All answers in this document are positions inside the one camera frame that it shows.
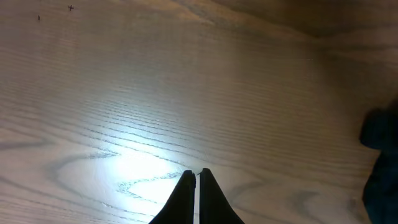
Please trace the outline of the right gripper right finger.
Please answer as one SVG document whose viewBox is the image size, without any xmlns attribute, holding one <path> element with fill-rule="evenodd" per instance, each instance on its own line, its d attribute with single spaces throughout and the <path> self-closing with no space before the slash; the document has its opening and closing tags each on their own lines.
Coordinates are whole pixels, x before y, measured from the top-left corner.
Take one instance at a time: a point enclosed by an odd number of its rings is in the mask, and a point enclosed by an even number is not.
<svg viewBox="0 0 398 224">
<path fill-rule="evenodd" d="M 199 207 L 200 224 L 244 224 L 208 168 L 203 168 L 200 172 Z"/>
</svg>

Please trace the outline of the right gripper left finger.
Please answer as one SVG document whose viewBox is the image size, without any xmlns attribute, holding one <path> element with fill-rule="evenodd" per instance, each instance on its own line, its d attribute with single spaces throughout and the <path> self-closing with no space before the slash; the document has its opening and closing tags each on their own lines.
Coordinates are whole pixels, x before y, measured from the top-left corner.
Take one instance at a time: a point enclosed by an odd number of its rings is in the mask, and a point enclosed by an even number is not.
<svg viewBox="0 0 398 224">
<path fill-rule="evenodd" d="M 193 224 L 196 177 L 185 170 L 161 211 L 149 224 Z"/>
</svg>

